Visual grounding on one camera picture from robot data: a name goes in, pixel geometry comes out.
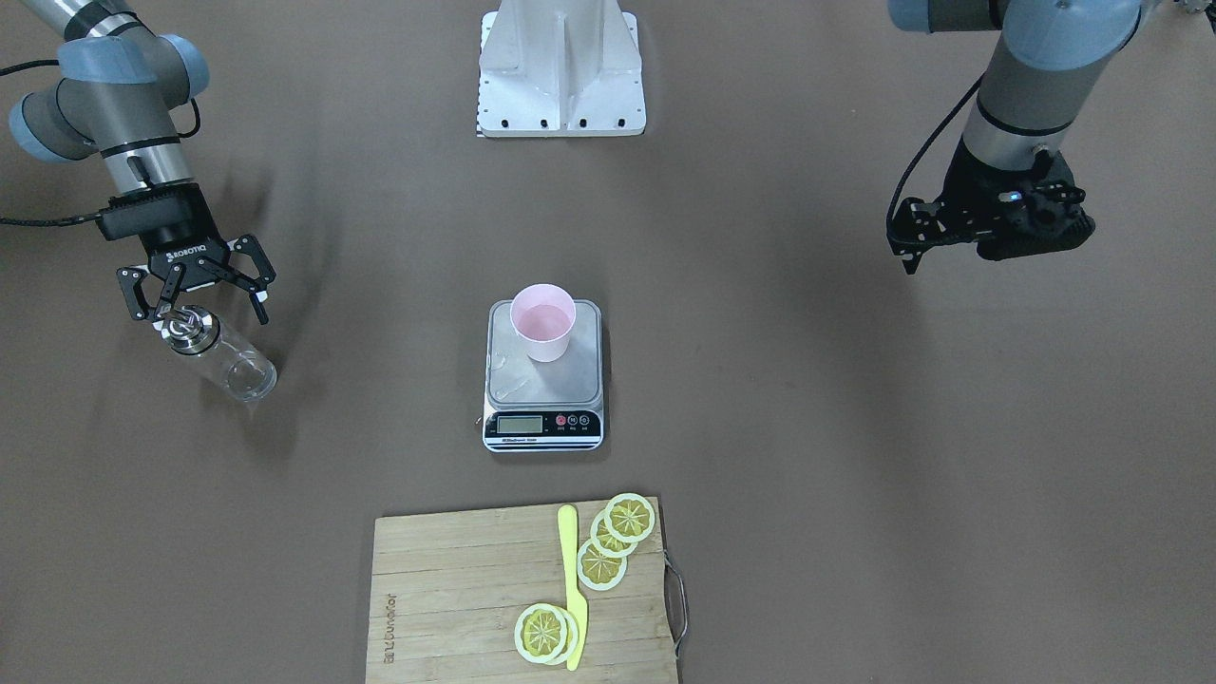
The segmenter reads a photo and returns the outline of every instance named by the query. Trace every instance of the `gray table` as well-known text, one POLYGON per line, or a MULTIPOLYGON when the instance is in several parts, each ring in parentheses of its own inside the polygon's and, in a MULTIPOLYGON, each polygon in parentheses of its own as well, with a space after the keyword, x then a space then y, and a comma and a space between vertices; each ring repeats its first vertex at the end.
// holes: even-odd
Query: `gray table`
MULTIPOLYGON (((689 683, 1211 680, 1204 22, 1148 27, 1071 134, 1088 245, 910 279, 883 211, 995 34, 626 2, 647 134, 496 142, 491 9, 139 2, 209 57, 187 153, 280 273, 266 327, 191 301, 281 380, 233 405, 130 321, 134 241, 0 231, 0 679, 361 682, 376 517, 638 490, 687 578, 689 683), (474 426, 485 315, 546 280, 604 310, 609 441, 514 462, 474 426)), ((16 2, 0 26, 0 62, 57 45, 16 2)), ((52 77, 4 79, 4 110, 52 77)), ((9 215, 112 191, 97 159, 0 156, 9 215)))

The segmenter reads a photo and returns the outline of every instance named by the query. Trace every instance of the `yellow knife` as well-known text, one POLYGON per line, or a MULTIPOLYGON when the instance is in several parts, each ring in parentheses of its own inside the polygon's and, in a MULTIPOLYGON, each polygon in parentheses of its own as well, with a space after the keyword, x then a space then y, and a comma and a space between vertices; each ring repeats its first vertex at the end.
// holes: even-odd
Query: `yellow knife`
POLYGON ((579 643, 565 661, 565 669, 575 671, 582 660, 582 646, 587 643, 587 600, 579 592, 579 578, 574 564, 579 555, 579 511, 570 504, 557 509, 557 534, 562 540, 562 567, 565 570, 565 610, 579 626, 579 643))

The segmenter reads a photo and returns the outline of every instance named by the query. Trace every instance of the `lime slice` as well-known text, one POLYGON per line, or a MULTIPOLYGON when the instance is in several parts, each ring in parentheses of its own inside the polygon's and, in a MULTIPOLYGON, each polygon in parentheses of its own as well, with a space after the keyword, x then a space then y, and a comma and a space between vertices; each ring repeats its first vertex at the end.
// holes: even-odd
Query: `lime slice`
POLYGON ((599 553, 591 545, 591 539, 582 543, 582 548, 579 549, 579 562, 575 566, 579 573, 579 579, 587 589, 595 589, 596 592, 607 592, 613 587, 620 584, 623 577, 625 577, 625 568, 629 566, 629 559, 612 559, 599 553))
POLYGON ((626 544, 613 537, 612 533, 608 532, 608 526, 604 525, 604 517, 607 517, 607 515, 608 509, 604 509, 596 514, 595 520, 591 521, 591 545, 609 559, 623 559, 629 554, 632 554, 634 549, 637 548, 637 544, 626 544))
POLYGON ((636 544, 654 529, 654 506, 640 494, 617 494, 604 506, 604 527, 626 544, 636 544))
POLYGON ((562 611, 562 613, 565 616, 565 629, 567 629, 565 649, 562 650, 562 655, 546 662, 545 665, 562 665, 563 662, 570 660, 570 656, 574 654, 574 649, 579 645, 579 623, 575 622, 574 616, 570 615, 570 611, 562 607, 557 610, 562 611))
POLYGON ((548 662, 565 649, 569 638, 565 611, 548 604, 533 604, 516 621, 516 650, 528 662, 548 662))

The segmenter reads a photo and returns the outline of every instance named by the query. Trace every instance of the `scale control panel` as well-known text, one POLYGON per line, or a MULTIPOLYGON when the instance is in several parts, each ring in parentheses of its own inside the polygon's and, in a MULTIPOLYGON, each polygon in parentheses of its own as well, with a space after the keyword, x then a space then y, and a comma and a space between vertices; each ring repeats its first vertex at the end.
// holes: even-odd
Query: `scale control panel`
POLYGON ((603 442, 596 411, 497 411, 485 420, 483 441, 491 452, 572 452, 603 442))

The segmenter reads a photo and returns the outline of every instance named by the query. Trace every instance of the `silver bottle cap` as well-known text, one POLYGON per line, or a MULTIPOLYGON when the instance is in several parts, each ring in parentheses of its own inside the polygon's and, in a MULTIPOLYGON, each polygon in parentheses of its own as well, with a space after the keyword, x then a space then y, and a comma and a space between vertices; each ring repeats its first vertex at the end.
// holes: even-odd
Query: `silver bottle cap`
POLYGON ((161 340, 174 352, 187 357, 210 349, 219 335, 219 319, 195 304, 170 312, 161 327, 161 340))

